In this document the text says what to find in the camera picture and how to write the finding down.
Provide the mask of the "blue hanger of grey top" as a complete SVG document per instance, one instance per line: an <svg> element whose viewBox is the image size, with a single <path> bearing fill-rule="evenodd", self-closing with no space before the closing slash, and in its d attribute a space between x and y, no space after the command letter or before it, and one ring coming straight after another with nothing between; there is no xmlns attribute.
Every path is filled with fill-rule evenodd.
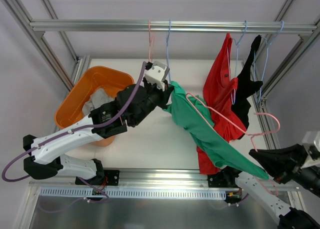
<svg viewBox="0 0 320 229"><path fill-rule="evenodd" d="M169 19L168 21L168 31L166 34L166 65L170 68L170 59L169 59L169 41L170 41L170 33L171 33L172 21ZM171 71L169 70L168 74L168 82L171 84Z"/></svg>

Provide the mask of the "green tank top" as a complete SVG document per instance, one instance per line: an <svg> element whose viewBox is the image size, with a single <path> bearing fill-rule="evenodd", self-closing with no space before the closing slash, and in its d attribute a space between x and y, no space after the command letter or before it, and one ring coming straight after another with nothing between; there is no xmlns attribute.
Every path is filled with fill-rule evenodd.
<svg viewBox="0 0 320 229"><path fill-rule="evenodd" d="M185 90L176 81L172 81L171 85L174 87L171 104L165 111L171 114L176 125L184 128L192 136L195 144L204 151L214 166L229 166L263 180L269 178L260 166L243 156L213 130L211 114L203 105L205 101L201 97L186 97Z"/></svg>

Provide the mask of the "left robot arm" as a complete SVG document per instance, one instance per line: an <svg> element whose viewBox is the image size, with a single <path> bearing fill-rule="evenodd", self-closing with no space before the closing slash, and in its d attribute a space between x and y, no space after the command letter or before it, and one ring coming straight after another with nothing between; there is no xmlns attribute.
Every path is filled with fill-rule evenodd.
<svg viewBox="0 0 320 229"><path fill-rule="evenodd" d="M168 108L174 86L165 83L164 89L143 80L143 85L131 84L119 91L113 101L92 110L77 123L51 134L37 138L23 137L23 148L29 157L23 160L24 171L35 180L55 176L75 176L75 183L98 186L105 179L102 162L96 158L83 160L66 153L92 142L109 139L138 126L156 107Z"/></svg>

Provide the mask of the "grey tank top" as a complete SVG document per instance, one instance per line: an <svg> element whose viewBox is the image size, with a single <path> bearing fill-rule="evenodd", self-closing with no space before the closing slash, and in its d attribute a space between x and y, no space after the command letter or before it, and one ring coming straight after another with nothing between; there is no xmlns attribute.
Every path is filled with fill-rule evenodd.
<svg viewBox="0 0 320 229"><path fill-rule="evenodd" d="M103 104L110 103L115 98L108 95L103 88L97 89L92 95L90 95L89 100L84 103L82 107L83 116L87 116L94 109L99 108Z"/></svg>

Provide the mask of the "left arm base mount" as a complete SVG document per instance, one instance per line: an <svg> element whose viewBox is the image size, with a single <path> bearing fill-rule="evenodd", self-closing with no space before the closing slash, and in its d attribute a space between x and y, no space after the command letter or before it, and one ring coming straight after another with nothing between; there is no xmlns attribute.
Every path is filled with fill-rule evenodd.
<svg viewBox="0 0 320 229"><path fill-rule="evenodd" d="M106 186L118 186L120 179L120 171L116 169L105 169L105 185Z"/></svg>

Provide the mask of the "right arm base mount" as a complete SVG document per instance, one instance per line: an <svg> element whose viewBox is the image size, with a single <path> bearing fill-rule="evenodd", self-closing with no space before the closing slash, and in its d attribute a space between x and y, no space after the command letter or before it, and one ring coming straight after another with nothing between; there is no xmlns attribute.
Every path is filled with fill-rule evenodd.
<svg viewBox="0 0 320 229"><path fill-rule="evenodd" d="M243 189L236 185L236 178L239 177L242 171L233 167L225 167L217 174L211 174L207 176L207 182L209 188L224 188L226 189L225 202L227 206L236 206L244 202L249 194L243 194Z"/></svg>

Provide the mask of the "blue hanger of red top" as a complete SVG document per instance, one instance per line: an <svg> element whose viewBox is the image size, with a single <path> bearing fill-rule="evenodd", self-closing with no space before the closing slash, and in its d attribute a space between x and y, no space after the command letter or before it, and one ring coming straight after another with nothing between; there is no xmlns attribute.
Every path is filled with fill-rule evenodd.
<svg viewBox="0 0 320 229"><path fill-rule="evenodd" d="M240 47L240 44L241 44L241 41L242 41L244 35L245 35L246 32L247 32L247 28L248 28L248 21L245 20L245 21L244 21L244 30L243 30L243 33L242 33L242 35L240 36L239 40L236 41L234 38L232 38L232 40L234 41L235 46L236 46L236 60L235 60L234 78L238 75L238 74L237 74L237 69L238 69L239 47ZM229 54L230 50L227 48L226 51L227 51L227 59L228 59L228 61L227 61L227 65L228 65L228 75L229 75L229 79L230 79L230 81L231 81L231 80L232 80L232 77L231 77L231 64L230 64L230 54ZM231 98L231 103L232 103L232 105L234 105L235 102L236 102L236 90L235 90L235 89L233 89L233 91L231 92L230 98Z"/></svg>

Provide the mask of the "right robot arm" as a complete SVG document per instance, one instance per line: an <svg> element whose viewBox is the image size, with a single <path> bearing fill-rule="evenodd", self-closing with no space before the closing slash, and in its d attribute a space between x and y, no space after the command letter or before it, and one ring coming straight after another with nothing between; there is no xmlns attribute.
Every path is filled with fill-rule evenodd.
<svg viewBox="0 0 320 229"><path fill-rule="evenodd" d="M320 150L316 144L295 144L282 149L251 149L249 155L278 184L294 181L312 194L320 195ZM320 224L308 213L279 199L247 172L230 170L223 175L228 187L239 186L274 219L279 229L318 229Z"/></svg>

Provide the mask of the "red tank top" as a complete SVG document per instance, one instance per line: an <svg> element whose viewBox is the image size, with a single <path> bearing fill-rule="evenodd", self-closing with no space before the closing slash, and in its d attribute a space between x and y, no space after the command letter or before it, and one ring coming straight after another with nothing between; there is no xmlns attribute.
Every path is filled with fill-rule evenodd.
<svg viewBox="0 0 320 229"><path fill-rule="evenodd" d="M205 103L239 127L236 128L220 115L211 113L214 130L227 142L237 140L243 135L242 131L247 130L238 116L232 112L232 99L238 88L238 79L230 79L232 42L231 35L227 33L203 86Z"/></svg>

